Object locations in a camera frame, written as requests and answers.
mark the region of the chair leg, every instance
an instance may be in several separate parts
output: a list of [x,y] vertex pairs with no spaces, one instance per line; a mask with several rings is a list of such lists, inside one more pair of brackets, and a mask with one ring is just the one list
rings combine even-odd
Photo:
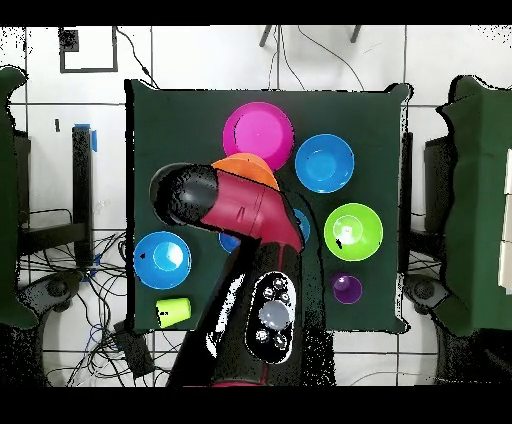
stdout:
[[272,25],[265,25],[265,31],[263,31],[263,35],[260,40],[260,47],[263,47],[267,42],[268,34],[270,34],[270,30],[272,29]]
[[354,32],[352,33],[352,37],[350,37],[350,42],[355,43],[357,41],[357,36],[359,35],[359,31],[361,30],[361,25],[356,25],[354,28]]

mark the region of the white floor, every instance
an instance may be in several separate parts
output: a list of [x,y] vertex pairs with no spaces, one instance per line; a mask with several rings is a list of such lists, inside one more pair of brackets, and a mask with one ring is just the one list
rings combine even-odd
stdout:
[[[365,90],[381,91],[392,83],[408,82],[414,88],[409,103],[409,131],[414,133],[412,210],[424,212],[423,146],[447,133],[434,108],[447,101],[451,81],[461,74],[475,74],[488,84],[512,84],[510,28],[490,26],[369,26],[363,25],[355,44],[349,42],[354,25],[301,26],[303,32],[343,57],[357,72]],[[80,52],[67,53],[68,67],[111,66],[109,27],[79,27]],[[276,43],[272,33],[264,48],[258,46],[264,25],[212,27],[120,27],[133,40],[140,61],[161,88],[261,89],[269,85],[269,69]],[[3,28],[0,33],[0,65],[26,69],[29,81],[11,98],[16,128],[28,131],[32,140],[30,202],[32,210],[72,208],[71,127],[88,123],[97,131],[93,153],[94,228],[97,239],[126,228],[125,219],[125,108],[123,80],[147,79],[133,57],[128,41],[118,34],[117,73],[61,74],[57,28]],[[339,59],[299,33],[297,26],[283,26],[288,63],[308,90],[360,90]],[[271,87],[276,87],[276,66]],[[280,88],[301,90],[284,60]],[[59,119],[60,132],[56,132]],[[32,226],[66,222],[63,212],[34,215]],[[413,217],[421,229],[422,217]],[[32,261],[39,259],[32,256]],[[108,262],[122,265],[114,247]],[[21,284],[40,276],[23,271]],[[124,280],[113,291],[123,293]],[[98,322],[94,293],[85,283],[80,294]],[[124,318],[126,298],[110,296],[113,322]],[[430,318],[417,315],[403,302],[403,316],[411,324],[406,334],[338,333],[335,336],[336,378],[339,385],[431,384],[436,366],[436,338]],[[90,327],[84,306],[75,299],[64,314],[52,314],[44,340],[48,371],[74,367],[83,357]],[[166,332],[173,344],[183,337]],[[168,341],[160,333],[148,336],[148,345],[162,368],[172,365]],[[70,370],[50,374],[54,385],[63,385]],[[155,376],[146,384],[154,385]],[[131,376],[123,377],[133,386]],[[165,375],[156,385],[165,383]],[[117,379],[97,385],[119,385]]]

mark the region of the lime green bowl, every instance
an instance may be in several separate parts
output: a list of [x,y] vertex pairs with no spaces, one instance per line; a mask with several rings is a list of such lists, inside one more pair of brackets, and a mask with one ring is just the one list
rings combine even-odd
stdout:
[[382,222],[375,211],[360,203],[334,209],[324,225],[324,238],[334,256],[344,261],[362,261],[382,243]]

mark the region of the lime green cup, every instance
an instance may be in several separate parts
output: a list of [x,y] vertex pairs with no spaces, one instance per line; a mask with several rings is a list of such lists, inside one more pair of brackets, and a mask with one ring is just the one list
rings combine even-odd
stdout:
[[170,327],[177,322],[189,319],[191,316],[190,300],[163,299],[156,302],[156,315],[160,328]]

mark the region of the green tablecloth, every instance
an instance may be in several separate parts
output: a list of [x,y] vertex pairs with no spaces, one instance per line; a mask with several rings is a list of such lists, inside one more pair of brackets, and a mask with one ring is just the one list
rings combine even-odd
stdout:
[[454,204],[445,227],[445,277],[453,295],[435,313],[458,336],[479,328],[512,330],[512,296],[498,286],[512,91],[484,87],[470,76],[457,78],[450,104],[441,111],[458,161]]
[[[308,316],[320,320],[325,302],[328,329],[393,333],[405,330],[405,324],[395,317],[395,289],[400,113],[401,103],[409,95],[407,85],[394,85],[387,92],[379,93],[171,91],[153,90],[138,81],[132,81],[131,88],[135,244],[150,232],[168,230],[182,237],[192,254],[188,278],[172,290],[153,290],[136,278],[137,330],[157,328],[155,303],[171,297],[188,297],[192,305],[192,317],[173,328],[194,329],[227,258],[217,234],[182,226],[165,227],[157,220],[148,197],[151,177],[168,163],[208,164],[225,157],[222,149],[224,123],[237,107],[251,101],[275,104],[289,116],[294,126],[293,156],[276,177],[292,207],[304,212],[312,227],[302,255],[303,301]],[[296,149],[306,139],[320,133],[340,136],[350,144],[355,155],[352,179],[341,190],[328,195],[307,190],[294,171]],[[373,208],[384,227],[380,249],[362,262],[339,260],[323,241],[327,216],[336,207],[349,202]],[[340,270],[361,280],[364,293],[357,304],[343,306],[334,299],[328,278]]]

